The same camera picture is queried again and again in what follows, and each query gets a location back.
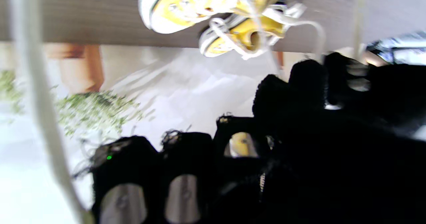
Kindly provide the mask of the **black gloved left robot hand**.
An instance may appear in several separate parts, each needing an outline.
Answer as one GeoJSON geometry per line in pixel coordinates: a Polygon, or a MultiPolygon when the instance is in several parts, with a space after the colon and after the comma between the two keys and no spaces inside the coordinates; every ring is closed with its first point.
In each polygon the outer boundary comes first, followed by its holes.
{"type": "Polygon", "coordinates": [[[425,125],[424,65],[364,65],[337,52],[327,55],[327,99],[367,123],[411,136],[425,125]]]}

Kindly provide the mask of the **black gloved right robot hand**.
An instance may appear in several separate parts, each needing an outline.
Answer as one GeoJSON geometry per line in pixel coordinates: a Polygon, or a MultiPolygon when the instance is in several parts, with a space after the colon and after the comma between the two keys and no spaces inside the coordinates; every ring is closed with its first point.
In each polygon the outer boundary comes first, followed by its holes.
{"type": "Polygon", "coordinates": [[[328,72],[305,60],[266,76],[253,117],[216,133],[171,130],[91,159],[96,224],[424,224],[425,141],[345,113],[328,72]]]}

